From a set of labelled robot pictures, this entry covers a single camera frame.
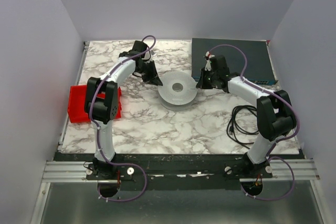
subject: wire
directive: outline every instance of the wire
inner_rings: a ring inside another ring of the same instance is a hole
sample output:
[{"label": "wire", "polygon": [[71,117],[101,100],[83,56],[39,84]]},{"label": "wire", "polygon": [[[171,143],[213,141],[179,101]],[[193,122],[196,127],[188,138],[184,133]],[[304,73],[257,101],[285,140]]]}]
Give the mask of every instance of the wire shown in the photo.
[{"label": "wire", "polygon": [[[123,65],[125,62],[127,62],[127,61],[129,61],[129,60],[133,60],[133,59],[135,59],[135,58],[137,58],[137,57],[140,57],[141,55],[143,55],[143,54],[145,54],[146,52],[150,51],[150,50],[155,46],[156,38],[155,38],[154,36],[152,36],[152,35],[148,35],[148,36],[144,37],[144,38],[142,39],[142,41],[144,41],[145,39],[147,39],[147,38],[149,38],[149,37],[153,38],[153,39],[154,39],[154,42],[153,42],[153,44],[152,44],[147,50],[145,50],[144,52],[141,52],[141,53],[139,53],[139,54],[137,54],[137,55],[131,56],[131,57],[129,57],[129,58],[127,58],[127,59],[125,59],[125,60],[119,62],[119,63],[116,64],[116,66],[109,72],[109,74],[107,74],[106,77],[105,77],[104,79],[101,80],[101,82],[99,83],[99,85],[98,85],[98,87],[97,87],[97,89],[96,89],[96,91],[95,91],[95,93],[94,93],[94,95],[93,95],[92,103],[91,103],[91,104],[94,104],[94,103],[95,103],[96,98],[97,98],[97,95],[98,95],[98,93],[99,93],[99,91],[100,91],[102,85],[104,84],[104,82],[108,79],[108,77],[109,77],[110,75],[112,75],[113,73],[115,73],[115,71],[116,71],[121,65]],[[102,148],[101,148],[101,144],[100,144],[100,139],[99,139],[99,129],[100,129],[100,127],[99,127],[98,122],[97,122],[96,120],[93,119],[93,117],[92,117],[92,112],[93,112],[93,106],[90,106],[89,117],[90,117],[91,122],[93,122],[93,123],[96,125],[96,127],[97,127],[97,147],[98,147],[99,153],[101,154],[101,156],[102,156],[102,158],[105,160],[105,162],[108,163],[108,164],[110,164],[110,165],[114,165],[114,166],[134,166],[134,167],[138,168],[138,169],[142,172],[142,174],[143,174],[143,176],[144,176],[144,186],[143,186],[142,190],[140,191],[140,193],[139,193],[138,195],[136,195],[136,196],[134,196],[134,197],[132,197],[132,198],[129,198],[129,199],[119,199],[119,200],[118,200],[118,199],[110,199],[110,198],[106,198],[106,197],[104,197],[104,196],[101,195],[101,193],[100,193],[100,187],[98,187],[99,198],[103,198],[103,199],[105,199],[106,201],[112,201],[112,202],[128,202],[128,201],[132,201],[132,200],[135,200],[135,199],[139,198],[139,197],[145,192],[146,187],[147,187],[147,175],[146,175],[146,172],[144,171],[144,169],[143,169],[140,165],[137,165],[137,164],[131,164],[131,163],[113,163],[113,162],[111,162],[110,160],[107,159],[107,157],[105,156],[105,154],[104,154],[104,152],[103,152],[103,150],[102,150]]]},{"label": "wire", "polygon": [[262,201],[274,201],[274,200],[281,200],[281,199],[284,199],[284,198],[286,198],[288,195],[290,195],[290,194],[294,191],[294,187],[295,187],[295,177],[294,177],[293,169],[292,169],[292,168],[290,167],[290,165],[289,165],[284,159],[282,159],[281,157],[276,157],[276,156],[274,156],[274,157],[269,158],[268,161],[271,161],[271,160],[273,160],[273,159],[278,159],[278,160],[281,160],[282,162],[284,162],[284,163],[288,166],[288,168],[289,168],[289,170],[290,170],[290,173],[292,174],[292,185],[291,185],[290,189],[288,190],[288,192],[286,192],[284,195],[282,195],[282,196],[280,196],[280,197],[277,197],[277,198],[261,198],[261,197],[256,197],[256,196],[253,196],[253,195],[247,193],[247,192],[245,191],[245,189],[243,188],[243,186],[241,185],[240,187],[241,187],[242,191],[245,193],[245,195],[246,195],[247,197],[250,197],[250,198],[252,198],[252,199],[262,200]]},{"label": "wire", "polygon": [[258,135],[259,131],[257,130],[257,131],[254,131],[254,132],[248,132],[248,131],[244,130],[242,127],[239,126],[239,124],[236,121],[236,116],[241,110],[244,110],[244,109],[248,110],[254,116],[257,116],[257,114],[255,113],[255,112],[257,112],[257,109],[256,109],[256,107],[254,107],[252,105],[240,105],[240,106],[234,107],[233,110],[232,110],[230,121],[228,122],[227,127],[226,127],[226,134],[231,140],[235,141],[237,144],[240,144],[241,146],[249,149],[249,147],[246,146],[246,145],[254,144],[254,143],[243,143],[243,142],[239,141],[237,139],[237,136],[236,136],[236,133],[235,133],[235,128],[237,129],[237,131],[239,131],[243,134],[246,134],[246,135]]},{"label": "wire", "polygon": [[242,82],[248,84],[249,86],[255,88],[256,90],[259,90],[261,92],[264,92],[264,93],[267,93],[269,95],[272,95],[274,96],[275,98],[277,98],[278,100],[280,100],[281,102],[283,102],[294,114],[295,118],[296,118],[296,121],[297,121],[297,126],[296,126],[296,130],[293,132],[293,134],[291,134],[290,136],[286,136],[286,137],[283,137],[283,138],[280,138],[278,140],[276,140],[273,145],[271,146],[269,152],[268,152],[268,155],[271,153],[271,151],[274,149],[275,145],[281,141],[284,141],[284,140],[287,140],[287,139],[290,139],[292,137],[295,137],[298,133],[299,133],[299,130],[300,130],[300,119],[298,117],[298,114],[297,112],[294,110],[294,108],[292,107],[292,105],[290,105],[286,100],[284,100],[282,97],[278,96],[277,94],[273,93],[273,92],[270,92],[266,89],[263,89],[262,87],[250,82],[249,80],[247,80],[246,78],[244,78],[244,72],[246,70],[246,67],[247,67],[247,57],[246,55],[244,54],[243,51],[241,51],[238,47],[235,47],[233,45],[229,45],[229,44],[221,44],[221,45],[217,45],[215,47],[213,47],[212,49],[209,50],[209,54],[211,54],[211,51],[218,48],[218,47],[232,47],[236,50],[238,50],[241,55],[243,55],[244,57],[244,60],[245,60],[245,64],[244,64],[244,67],[243,67],[243,70],[241,71],[240,73],[240,79],[242,80]]}]

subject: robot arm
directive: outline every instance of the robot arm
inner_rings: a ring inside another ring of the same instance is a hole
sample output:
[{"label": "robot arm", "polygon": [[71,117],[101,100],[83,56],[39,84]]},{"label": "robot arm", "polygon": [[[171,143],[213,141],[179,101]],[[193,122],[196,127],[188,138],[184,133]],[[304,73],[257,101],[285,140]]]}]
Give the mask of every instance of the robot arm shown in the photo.
[{"label": "robot arm", "polygon": [[263,88],[256,89],[255,84],[252,87],[239,74],[230,73],[224,56],[207,53],[205,58],[207,64],[201,71],[197,88],[222,89],[226,93],[243,98],[257,108],[259,134],[251,149],[244,156],[247,169],[253,169],[266,161],[269,150],[277,140],[296,127],[297,122],[293,112],[279,99],[269,95],[275,93],[290,104],[288,93],[284,90],[274,92]]},{"label": "robot arm", "polygon": [[[106,78],[100,89],[100,93],[105,93],[105,98],[97,97],[93,104],[92,117],[97,121],[98,125],[95,123],[92,123],[92,125],[95,134],[98,134],[97,137],[100,139],[104,155],[110,161],[116,154],[112,141],[112,120],[115,118],[118,111],[118,87],[133,73],[140,74],[142,80],[147,84],[156,86],[162,85],[154,61],[151,59],[149,52],[142,57],[125,61],[128,57],[145,52],[147,47],[147,44],[144,42],[135,41],[132,50],[121,53],[118,62],[107,73],[98,78],[91,77],[87,83],[85,111],[89,113],[97,86],[102,80],[109,76]],[[104,158],[101,156],[97,142],[94,156],[97,160],[105,162]]]}]

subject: metal bolt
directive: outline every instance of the metal bolt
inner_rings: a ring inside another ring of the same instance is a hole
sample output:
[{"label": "metal bolt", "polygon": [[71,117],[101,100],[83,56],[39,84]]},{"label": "metal bolt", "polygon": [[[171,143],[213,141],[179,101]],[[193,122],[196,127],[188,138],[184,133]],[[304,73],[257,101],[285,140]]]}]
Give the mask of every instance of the metal bolt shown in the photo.
[{"label": "metal bolt", "polygon": [[226,166],[224,171],[225,171],[226,174],[231,174],[232,173],[231,167],[229,167],[229,166]]},{"label": "metal bolt", "polygon": [[86,169],[85,173],[86,173],[86,175],[91,175],[93,173],[93,171],[91,171],[90,169]]},{"label": "metal bolt", "polygon": [[127,174],[128,175],[132,175],[134,173],[134,168],[133,167],[129,167],[128,169],[127,169]]},{"label": "metal bolt", "polygon": [[268,165],[268,166],[265,167],[265,171],[266,171],[267,173],[272,173],[273,169],[272,169],[272,167],[270,167],[270,166]]}]

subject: table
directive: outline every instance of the table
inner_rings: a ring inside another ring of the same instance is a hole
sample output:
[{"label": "table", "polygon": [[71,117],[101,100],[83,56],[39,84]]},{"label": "table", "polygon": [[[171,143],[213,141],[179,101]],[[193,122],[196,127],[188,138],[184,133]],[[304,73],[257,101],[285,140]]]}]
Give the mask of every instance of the table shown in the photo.
[{"label": "table", "polygon": [[[134,41],[92,41],[82,69],[79,84],[98,77],[117,61],[119,53],[132,48]],[[168,71],[191,74],[191,41],[159,40],[153,59],[160,75]],[[267,86],[279,89],[279,85]],[[113,144],[117,153],[144,154],[243,154],[247,150],[226,135],[232,109],[248,104],[221,90],[199,90],[195,102],[185,111],[169,111],[158,99],[156,86],[130,76],[121,85],[122,118],[113,122]],[[248,131],[256,130],[256,118],[246,111],[237,122]],[[255,136],[237,134],[242,142]],[[94,130],[90,123],[68,123],[62,153],[94,153]],[[294,139],[281,142],[275,154],[298,154]]]}]

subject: white spool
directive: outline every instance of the white spool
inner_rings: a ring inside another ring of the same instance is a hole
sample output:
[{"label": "white spool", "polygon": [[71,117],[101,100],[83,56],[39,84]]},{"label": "white spool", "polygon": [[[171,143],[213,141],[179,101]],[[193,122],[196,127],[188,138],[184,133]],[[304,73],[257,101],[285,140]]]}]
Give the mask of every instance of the white spool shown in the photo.
[{"label": "white spool", "polygon": [[187,109],[197,95],[196,82],[188,74],[172,71],[160,76],[163,86],[158,86],[162,105],[173,111]]}]

